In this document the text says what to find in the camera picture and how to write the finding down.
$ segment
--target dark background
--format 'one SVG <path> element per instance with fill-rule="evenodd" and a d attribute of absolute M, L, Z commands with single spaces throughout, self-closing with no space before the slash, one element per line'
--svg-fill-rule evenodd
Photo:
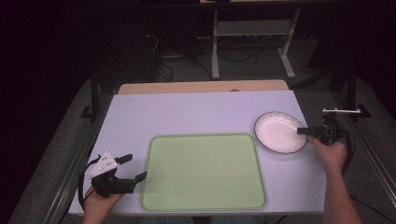
<path fill-rule="evenodd" d="M 92 6 L 89 1 L 80 3 Z M 7 222 L 67 107 L 92 70 L 98 70 L 100 84 L 107 91 L 123 82 L 152 81 L 156 73 L 143 35 L 147 29 L 181 49 L 191 46 L 197 35 L 210 35 L 207 27 L 211 19 L 205 16 L 211 14 L 207 11 L 157 13 L 142 25 L 144 13 L 81 13 L 81 4 L 49 0 L 0 2 L 0 144 L 5 152 L 0 175 L 2 222 Z M 376 1 L 369 7 L 355 4 L 306 8 L 295 36 L 319 38 L 313 67 L 325 68 L 352 52 L 358 75 L 373 86 L 379 101 L 394 118 L 395 9 L 390 1 Z M 168 29 L 179 32 L 166 32 Z M 130 37 L 134 43 L 126 41 Z"/>

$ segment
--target green cutting board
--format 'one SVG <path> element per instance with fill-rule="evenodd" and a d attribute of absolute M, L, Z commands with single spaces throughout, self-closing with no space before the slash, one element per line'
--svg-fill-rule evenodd
<path fill-rule="evenodd" d="M 253 137 L 161 135 L 150 142 L 141 203 L 149 211 L 240 210 L 265 205 Z"/>

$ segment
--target white plate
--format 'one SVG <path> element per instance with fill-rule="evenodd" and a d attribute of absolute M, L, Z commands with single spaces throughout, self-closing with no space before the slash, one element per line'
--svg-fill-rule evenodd
<path fill-rule="evenodd" d="M 291 115 L 270 112 L 256 120 L 254 131 L 260 142 L 269 149 L 279 153 L 291 153 L 300 150 L 306 143 L 306 135 L 297 134 L 297 128 L 303 127 Z"/>

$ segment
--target table surface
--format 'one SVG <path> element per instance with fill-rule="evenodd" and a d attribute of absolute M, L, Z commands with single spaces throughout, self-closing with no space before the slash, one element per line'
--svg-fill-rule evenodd
<path fill-rule="evenodd" d="M 125 195 L 113 208 L 112 213 L 122 216 L 321 213 L 326 180 L 323 167 L 312 144 L 307 143 L 303 149 L 295 153 L 276 154 L 263 146 L 254 134 L 256 119 L 270 111 L 288 113 L 306 126 L 304 115 L 293 91 L 284 90 L 284 85 L 280 91 L 272 90 L 273 84 L 282 83 L 278 80 L 250 82 L 252 86 L 257 84 L 262 89 L 259 91 L 253 88 L 249 91 L 248 88 L 241 88 L 248 84 L 246 81 L 169 83 L 171 85 L 157 85 L 156 89 L 152 89 L 156 85 L 151 84 L 126 85 L 120 89 L 119 95 L 116 95 L 111 103 L 90 160 L 96 159 L 98 154 L 103 154 L 106 150 L 109 150 L 115 157 L 132 153 L 134 159 L 121 165 L 116 173 L 119 178 L 131 179 L 145 171 L 149 142 L 155 136 L 249 133 L 256 141 L 268 197 L 264 207 L 236 211 L 151 212 L 141 206 L 141 184 L 138 184 L 134 193 Z M 142 91 L 135 91 L 134 94 L 124 94 L 142 85 L 147 85 L 151 93 L 147 93 L 148 89 L 143 88 Z M 193 88 L 188 88 L 190 85 L 201 85 L 201 89 L 183 92 L 186 89 L 192 90 Z M 212 85 L 222 86 L 223 90 L 205 92 L 205 86 Z M 229 91 L 230 88 L 243 91 Z M 165 90 L 172 90 L 173 93 L 158 93 Z M 90 180 L 86 179 L 84 190 L 87 190 L 90 184 Z M 77 195 L 69 213 L 83 214 Z"/>

